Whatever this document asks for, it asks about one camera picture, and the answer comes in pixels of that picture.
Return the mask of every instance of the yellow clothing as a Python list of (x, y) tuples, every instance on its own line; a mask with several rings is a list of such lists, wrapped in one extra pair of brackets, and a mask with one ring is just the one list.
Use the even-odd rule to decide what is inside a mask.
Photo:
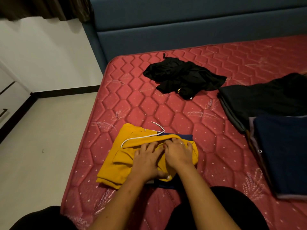
[[(132, 124), (126, 123), (122, 126), (119, 131), (113, 146), (106, 157), (101, 169), (97, 174), (96, 182), (101, 182), (115, 189), (119, 189), (121, 185), (126, 181), (129, 173), (131, 172), (134, 152), (141, 148), (144, 143), (151, 143), (157, 141), (158, 147), (162, 147), (163, 142), (167, 139), (178, 138), (178, 135), (157, 135), (147, 138), (130, 139), (135, 137), (142, 137), (157, 134), (156, 131), (147, 130), (142, 127), (135, 127)], [(182, 142), (187, 147), (187, 140), (182, 139)], [(198, 162), (198, 150), (194, 141), (190, 141), (193, 146), (193, 164), (196, 165)], [(161, 170), (170, 175), (169, 179), (161, 179), (162, 181), (168, 182), (175, 176), (176, 171), (171, 168), (165, 161), (165, 155), (163, 154), (158, 162), (158, 170)]]

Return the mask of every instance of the hand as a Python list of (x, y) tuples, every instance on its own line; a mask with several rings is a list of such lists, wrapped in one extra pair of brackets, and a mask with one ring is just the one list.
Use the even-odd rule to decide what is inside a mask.
[(134, 153), (133, 165), (130, 175), (136, 176), (143, 183), (156, 177), (167, 178), (168, 174), (157, 169), (157, 160), (164, 151), (163, 147), (155, 150), (158, 142), (141, 145), (140, 150)]
[(173, 167), (176, 172), (187, 165), (194, 166), (192, 161), (193, 147), (190, 142), (188, 142), (188, 147), (186, 148), (181, 139), (172, 138), (172, 140), (166, 140), (163, 147), (167, 163)]

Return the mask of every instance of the black baseboard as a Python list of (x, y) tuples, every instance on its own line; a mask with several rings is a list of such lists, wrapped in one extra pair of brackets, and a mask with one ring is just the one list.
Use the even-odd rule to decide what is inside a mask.
[(0, 128), (0, 143), (5, 137), (11, 132), (16, 124), (22, 119), (25, 113), (31, 108), (36, 102), (37, 98), (31, 95), (24, 104), (10, 117), (10, 119)]
[(34, 92), (33, 96), (36, 98), (45, 98), (45, 97), (58, 97), (65, 95), (81, 94), (81, 93), (93, 93), (98, 92), (100, 85), (79, 87), (79, 88), (67, 88), (67, 89), (58, 89), (42, 92)]

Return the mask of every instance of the dark curtain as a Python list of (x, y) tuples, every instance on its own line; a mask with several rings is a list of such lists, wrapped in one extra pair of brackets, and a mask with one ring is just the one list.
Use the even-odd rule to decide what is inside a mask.
[(10, 21), (41, 16), (58, 17), (61, 21), (78, 18), (90, 20), (92, 7), (89, 0), (0, 0), (0, 17)]

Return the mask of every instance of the mattress pattern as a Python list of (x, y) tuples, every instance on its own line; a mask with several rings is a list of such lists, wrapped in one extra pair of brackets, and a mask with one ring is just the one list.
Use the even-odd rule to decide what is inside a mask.
[[(307, 36), (166, 51), (168, 57), (193, 61), (227, 77), (224, 85), (264, 83), (292, 72), (307, 73)], [(118, 56), (108, 64), (63, 196), (61, 213), (86, 229), (115, 190), (95, 182), (124, 123), (151, 130), (192, 134), (199, 150), (198, 172), (210, 186), (233, 187), (248, 196), (271, 230), (307, 229), (307, 203), (275, 199), (262, 171), (218, 101), (218, 91), (201, 91), (185, 101), (162, 94), (143, 76), (163, 52)], [(128, 229), (164, 229), (180, 194), (145, 187)]]

